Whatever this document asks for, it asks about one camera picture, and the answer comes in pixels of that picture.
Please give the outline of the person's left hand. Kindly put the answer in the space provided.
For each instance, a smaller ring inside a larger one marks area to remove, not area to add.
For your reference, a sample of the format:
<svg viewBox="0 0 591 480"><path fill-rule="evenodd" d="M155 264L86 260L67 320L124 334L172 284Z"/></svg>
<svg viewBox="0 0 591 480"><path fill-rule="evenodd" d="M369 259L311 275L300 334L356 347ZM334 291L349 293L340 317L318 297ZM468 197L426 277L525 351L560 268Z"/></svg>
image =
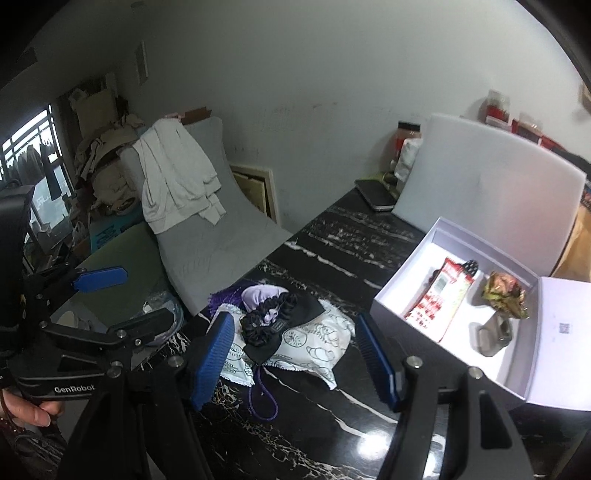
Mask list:
<svg viewBox="0 0 591 480"><path fill-rule="evenodd" d="M10 432L50 427L63 414L63 401L32 403L9 389L1 390L1 426Z"/></svg>

